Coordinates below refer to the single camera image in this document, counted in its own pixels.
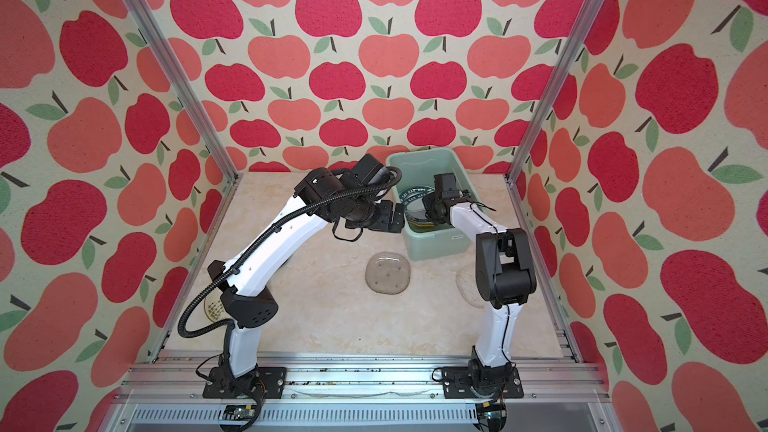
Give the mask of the green rim plate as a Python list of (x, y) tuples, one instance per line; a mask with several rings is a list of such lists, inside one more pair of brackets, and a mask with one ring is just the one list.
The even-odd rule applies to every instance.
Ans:
[(423, 199), (434, 192), (430, 186), (413, 186), (399, 193), (400, 202), (405, 208), (405, 218), (412, 227), (430, 228), (434, 222), (428, 217)]

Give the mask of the cream plate brown rim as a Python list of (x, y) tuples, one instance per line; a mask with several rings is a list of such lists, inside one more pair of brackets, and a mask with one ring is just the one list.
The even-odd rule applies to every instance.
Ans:
[(203, 302), (205, 316), (211, 323), (227, 318), (227, 312), (220, 300), (219, 294), (211, 293)]

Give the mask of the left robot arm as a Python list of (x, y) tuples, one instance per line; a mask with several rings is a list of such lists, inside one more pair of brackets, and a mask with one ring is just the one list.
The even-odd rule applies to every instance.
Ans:
[[(270, 225), (244, 250), (226, 262), (210, 263), (210, 285), (191, 300), (177, 325), (179, 336), (186, 339), (218, 328), (225, 330), (217, 364), (202, 377), (206, 383), (204, 397), (246, 397), (255, 402), (266, 397), (257, 350), (263, 326), (279, 310), (268, 289), (269, 280), (301, 245), (326, 226), (344, 224), (358, 233), (401, 232), (404, 207), (385, 196), (402, 177), (399, 168), (385, 166), (370, 154), (352, 168), (314, 169), (297, 184)], [(192, 313), (214, 291), (221, 293), (224, 318), (189, 329)]]

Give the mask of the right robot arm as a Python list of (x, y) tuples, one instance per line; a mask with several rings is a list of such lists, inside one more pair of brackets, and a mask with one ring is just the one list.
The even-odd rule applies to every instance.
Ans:
[(476, 395), (497, 398), (513, 376), (515, 322), (537, 288), (528, 236), (523, 229), (508, 228), (486, 215), (452, 173), (435, 175), (434, 191), (422, 202), (433, 223), (458, 229), (475, 245), (475, 285), (485, 306), (468, 375)]

